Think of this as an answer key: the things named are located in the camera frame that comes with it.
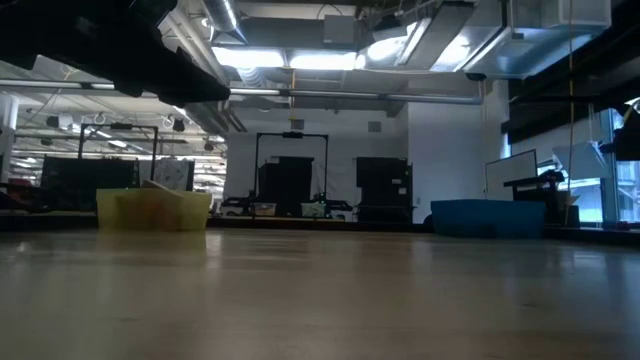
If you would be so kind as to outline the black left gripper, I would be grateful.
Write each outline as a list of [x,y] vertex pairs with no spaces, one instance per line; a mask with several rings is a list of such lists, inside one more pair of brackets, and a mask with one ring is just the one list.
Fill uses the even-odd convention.
[[107,79],[130,96],[150,91],[174,106],[229,99],[226,85],[181,48],[165,48],[157,35],[138,22],[70,22],[39,39],[36,53]]

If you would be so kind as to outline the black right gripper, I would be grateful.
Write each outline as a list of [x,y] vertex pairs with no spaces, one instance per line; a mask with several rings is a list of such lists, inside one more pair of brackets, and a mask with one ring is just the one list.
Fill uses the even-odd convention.
[[632,106],[621,104],[616,111],[623,125],[614,132],[614,153],[617,160],[640,160],[640,113]]

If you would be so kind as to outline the window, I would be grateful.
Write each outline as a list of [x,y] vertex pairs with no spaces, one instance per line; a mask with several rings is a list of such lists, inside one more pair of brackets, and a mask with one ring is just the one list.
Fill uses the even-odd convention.
[[640,223],[640,161],[618,161],[603,153],[608,175],[601,180],[605,223]]

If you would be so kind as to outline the ceiling light panel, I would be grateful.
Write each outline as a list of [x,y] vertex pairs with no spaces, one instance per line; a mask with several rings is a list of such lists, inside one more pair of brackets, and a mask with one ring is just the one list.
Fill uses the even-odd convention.
[[218,62],[238,69],[288,67],[304,70],[351,71],[360,65],[356,52],[293,52],[286,55],[279,49],[248,49],[213,47]]

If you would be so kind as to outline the white printed board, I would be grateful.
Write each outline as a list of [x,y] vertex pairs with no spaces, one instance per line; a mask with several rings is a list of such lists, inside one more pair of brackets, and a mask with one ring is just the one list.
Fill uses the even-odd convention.
[[152,180],[171,190],[192,191],[195,163],[187,160],[139,160],[139,183]]

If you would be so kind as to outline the cluttered black desk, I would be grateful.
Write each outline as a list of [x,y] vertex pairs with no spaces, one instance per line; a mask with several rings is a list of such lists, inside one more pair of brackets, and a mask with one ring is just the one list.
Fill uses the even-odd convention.
[[564,181],[562,172],[548,170],[536,177],[505,182],[504,187],[511,189],[515,201],[543,203],[546,225],[577,228],[580,225],[577,197],[559,189]]

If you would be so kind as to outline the whiteboard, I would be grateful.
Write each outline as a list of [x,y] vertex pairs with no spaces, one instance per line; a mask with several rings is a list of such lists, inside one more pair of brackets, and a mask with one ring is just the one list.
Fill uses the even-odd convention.
[[512,201],[512,188],[505,183],[537,176],[537,156],[529,150],[485,164],[485,195],[488,200]]

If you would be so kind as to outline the black monitor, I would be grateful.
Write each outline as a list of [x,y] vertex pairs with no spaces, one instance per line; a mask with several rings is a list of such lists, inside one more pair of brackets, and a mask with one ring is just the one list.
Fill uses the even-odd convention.
[[139,186],[137,161],[46,157],[40,187],[54,210],[95,211],[98,189]]

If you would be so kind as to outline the yellow plastic bin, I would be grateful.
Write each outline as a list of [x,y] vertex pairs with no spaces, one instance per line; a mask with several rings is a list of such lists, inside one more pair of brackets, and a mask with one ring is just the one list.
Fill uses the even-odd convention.
[[99,227],[114,231],[199,231],[209,218],[208,193],[160,188],[99,189]]

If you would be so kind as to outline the blue plastic bin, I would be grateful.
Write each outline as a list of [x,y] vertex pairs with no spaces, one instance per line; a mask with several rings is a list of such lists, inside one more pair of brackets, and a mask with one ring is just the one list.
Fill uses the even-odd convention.
[[431,202],[435,233],[450,237],[540,238],[545,212],[541,202],[479,199]]

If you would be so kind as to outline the silver round duct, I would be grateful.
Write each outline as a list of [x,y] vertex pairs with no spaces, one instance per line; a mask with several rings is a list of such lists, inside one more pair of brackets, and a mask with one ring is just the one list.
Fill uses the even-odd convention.
[[240,44],[247,45],[238,17],[234,0],[201,0],[213,33],[210,42],[214,43],[221,35],[227,35]]

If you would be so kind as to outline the black gantry frame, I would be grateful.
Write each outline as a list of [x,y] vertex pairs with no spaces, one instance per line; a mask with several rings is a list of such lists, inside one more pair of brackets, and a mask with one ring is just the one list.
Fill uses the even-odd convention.
[[[84,143],[88,140],[86,137],[86,130],[88,128],[94,128],[95,131],[101,130],[105,127],[105,124],[95,124],[95,123],[83,123],[80,125],[80,137],[79,137],[79,147],[77,151],[77,158],[82,159],[84,154]],[[132,131],[133,129],[138,129],[140,131],[144,131],[145,129],[149,129],[153,131],[153,139],[152,139],[152,153],[151,153],[151,169],[150,169],[150,179],[153,179],[155,174],[155,162],[157,156],[157,147],[159,143],[159,128],[157,126],[148,126],[148,125],[135,125],[128,124],[123,122],[115,122],[107,125],[111,130],[119,130],[119,131]]]
[[[259,167],[262,166],[265,163],[270,163],[267,159],[260,159],[260,146],[261,146],[261,140],[263,138],[268,138],[268,137],[272,137],[272,138],[280,138],[280,139],[289,139],[289,140],[302,140],[305,138],[316,138],[316,139],[322,139],[324,141],[324,163],[328,162],[328,147],[329,147],[329,136],[328,135],[322,135],[322,134],[304,134],[302,132],[297,132],[297,131],[289,131],[289,132],[282,132],[282,133],[269,133],[269,132],[259,132],[256,134],[256,141],[255,141],[255,158],[254,158],[254,177],[253,177],[253,204],[255,202],[260,202],[258,200],[258,170]],[[277,159],[279,160],[280,157],[305,157],[305,156],[293,156],[293,155],[277,155]],[[313,159],[313,175],[314,175],[314,161],[315,158],[314,157],[308,157],[308,158],[312,158]]]

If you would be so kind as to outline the large silver duct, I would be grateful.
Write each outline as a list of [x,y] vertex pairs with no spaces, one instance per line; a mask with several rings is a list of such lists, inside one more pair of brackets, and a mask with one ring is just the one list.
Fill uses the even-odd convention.
[[611,0],[443,0],[435,18],[449,44],[432,72],[524,79],[612,25]]

